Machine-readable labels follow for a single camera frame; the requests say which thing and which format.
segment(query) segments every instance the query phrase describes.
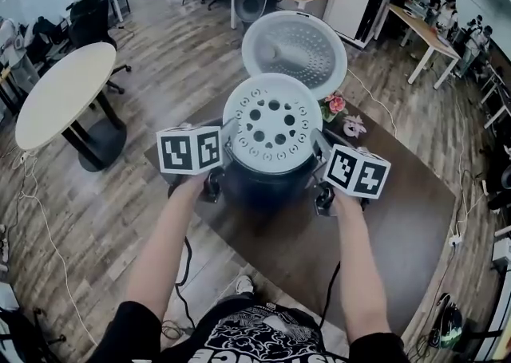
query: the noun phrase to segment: forearm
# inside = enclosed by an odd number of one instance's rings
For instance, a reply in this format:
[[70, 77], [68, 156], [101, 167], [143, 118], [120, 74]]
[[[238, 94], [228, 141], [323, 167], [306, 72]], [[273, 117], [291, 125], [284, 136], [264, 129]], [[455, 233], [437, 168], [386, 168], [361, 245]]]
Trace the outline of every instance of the forearm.
[[199, 192], [197, 185], [190, 183], [174, 191], [129, 276], [125, 300], [139, 302], [160, 320], [176, 283], [184, 237]]
[[390, 332], [386, 320], [386, 296], [370, 248], [369, 233], [361, 207], [353, 203], [336, 206], [341, 246], [341, 305], [348, 339]]

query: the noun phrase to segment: pink flower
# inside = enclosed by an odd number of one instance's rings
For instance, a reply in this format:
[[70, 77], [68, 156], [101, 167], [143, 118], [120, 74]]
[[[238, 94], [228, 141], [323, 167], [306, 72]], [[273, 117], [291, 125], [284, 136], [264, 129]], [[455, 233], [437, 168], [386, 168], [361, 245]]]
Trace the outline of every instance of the pink flower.
[[330, 101], [328, 106], [330, 107], [332, 113], [338, 113], [344, 109], [346, 102], [341, 97], [335, 97], [332, 101]]

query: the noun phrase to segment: round white table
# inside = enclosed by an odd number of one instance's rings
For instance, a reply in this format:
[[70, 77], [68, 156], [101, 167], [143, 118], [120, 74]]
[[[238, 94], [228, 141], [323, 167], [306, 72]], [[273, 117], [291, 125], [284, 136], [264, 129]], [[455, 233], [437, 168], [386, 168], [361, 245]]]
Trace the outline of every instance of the round white table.
[[[113, 46], [99, 42], [77, 49], [55, 64], [22, 106], [15, 133], [18, 146], [32, 151], [62, 134], [78, 150], [86, 170], [97, 172], [112, 164], [126, 141], [126, 126], [101, 91], [115, 58]], [[106, 118], [86, 131], [77, 118], [94, 100]]]

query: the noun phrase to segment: graphic print shirt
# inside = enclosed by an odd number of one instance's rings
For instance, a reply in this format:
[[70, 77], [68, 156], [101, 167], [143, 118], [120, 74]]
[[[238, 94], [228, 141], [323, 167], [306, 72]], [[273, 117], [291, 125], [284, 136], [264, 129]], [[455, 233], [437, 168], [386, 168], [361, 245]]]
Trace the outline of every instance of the graphic print shirt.
[[[341, 363], [323, 346], [314, 319], [299, 310], [253, 300], [221, 302], [192, 336], [160, 351], [161, 324], [145, 306], [123, 302], [89, 363]], [[408, 362], [401, 339], [392, 333], [361, 337], [350, 347], [350, 362]]]

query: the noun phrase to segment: wooden floor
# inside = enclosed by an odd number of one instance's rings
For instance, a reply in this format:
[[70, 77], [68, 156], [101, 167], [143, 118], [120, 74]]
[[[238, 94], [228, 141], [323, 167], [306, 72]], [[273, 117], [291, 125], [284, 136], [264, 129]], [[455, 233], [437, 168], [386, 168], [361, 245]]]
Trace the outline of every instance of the wooden floor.
[[[128, 125], [121, 158], [97, 174], [81, 168], [77, 153], [63, 138], [38, 153], [38, 198], [45, 207], [53, 240], [66, 260], [70, 291], [87, 328], [98, 341], [122, 299], [129, 266], [165, 202], [165, 183], [143, 157], [155, 140], [154, 132], [179, 124], [216, 94], [248, 77], [241, 61], [241, 32], [229, 28], [228, 2], [217, 3], [212, 11], [198, 1], [188, 0], [185, 6], [180, 2], [130, 0], [133, 13], [126, 19], [126, 30], [111, 31], [119, 45], [118, 63], [133, 67], [131, 73], [121, 72], [113, 78], [126, 87], [126, 94], [109, 94], [117, 115]], [[462, 171], [467, 169], [475, 176], [485, 170], [478, 149], [489, 141], [482, 130], [484, 117], [477, 108], [479, 93], [463, 81], [455, 86], [446, 82], [434, 90], [434, 71], [421, 73], [413, 85], [408, 85], [406, 75], [413, 71], [414, 62], [398, 43], [381, 36], [378, 43], [371, 42], [363, 51], [347, 45], [349, 67], [392, 112], [398, 139], [447, 184], [457, 196], [458, 205], [462, 144]], [[438, 73], [442, 64], [440, 59], [435, 64]], [[342, 90], [351, 103], [391, 132], [388, 114], [350, 74]], [[89, 110], [81, 123], [89, 126], [100, 117], [99, 110]], [[14, 145], [13, 121], [5, 119], [0, 125], [0, 152], [8, 152]], [[14, 223], [15, 198], [22, 182], [22, 170], [11, 168], [15, 154], [0, 159], [0, 212], [7, 225]], [[33, 187], [33, 180], [27, 179], [25, 192], [29, 194]], [[470, 208], [479, 199], [481, 189], [472, 185], [468, 176], [464, 189]], [[497, 276], [489, 271], [489, 265], [493, 232], [501, 225], [485, 203], [485, 198], [481, 199], [468, 223], [460, 223], [464, 243], [457, 249], [439, 290], [453, 294], [463, 315], [483, 325], [496, 293]], [[460, 211], [458, 219], [464, 218], [465, 213]], [[451, 227], [455, 223], [453, 215]], [[198, 218], [188, 237], [194, 253], [183, 295], [196, 321], [216, 299], [233, 291], [238, 274], [247, 272], [255, 275], [269, 299], [297, 306]], [[20, 202], [19, 222], [11, 231], [10, 245], [9, 280], [19, 302], [26, 310], [35, 306], [44, 309], [50, 332], [67, 336], [65, 344], [55, 347], [63, 361], [84, 361], [93, 345], [69, 300], [61, 261], [50, 245], [41, 210], [33, 200]], [[421, 334], [449, 257], [446, 246], [428, 293], [403, 336], [407, 348]], [[168, 318], [187, 326], [175, 295], [169, 305]], [[326, 325], [323, 333], [329, 350], [347, 355], [342, 330]], [[445, 361], [447, 353], [431, 353], [428, 361]]]

